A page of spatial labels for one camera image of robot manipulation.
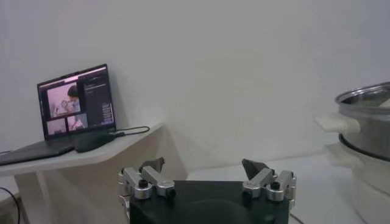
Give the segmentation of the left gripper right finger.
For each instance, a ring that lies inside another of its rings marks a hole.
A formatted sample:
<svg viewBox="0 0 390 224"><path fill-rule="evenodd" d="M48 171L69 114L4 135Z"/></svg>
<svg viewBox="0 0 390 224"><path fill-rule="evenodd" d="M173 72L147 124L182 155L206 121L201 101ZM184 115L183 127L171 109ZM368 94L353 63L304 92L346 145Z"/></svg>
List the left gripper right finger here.
<svg viewBox="0 0 390 224"><path fill-rule="evenodd" d="M248 180L243 182L244 201L252 201L263 194L267 200L280 203L287 200L289 207L296 203L296 176L290 170L279 174L265 163L243 159L242 165Z"/></svg>

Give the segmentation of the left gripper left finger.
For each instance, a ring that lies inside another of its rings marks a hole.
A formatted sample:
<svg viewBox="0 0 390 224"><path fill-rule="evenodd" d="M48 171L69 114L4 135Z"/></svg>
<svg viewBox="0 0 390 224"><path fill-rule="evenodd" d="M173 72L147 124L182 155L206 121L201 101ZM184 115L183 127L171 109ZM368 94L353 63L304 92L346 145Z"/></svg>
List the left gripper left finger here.
<svg viewBox="0 0 390 224"><path fill-rule="evenodd" d="M132 199L148 200L153 191L168 200L176 196L175 182L161 174L164 163L165 159L161 157L145 161L138 170L125 167L118 172L118 198L127 219L130 219Z"/></svg>

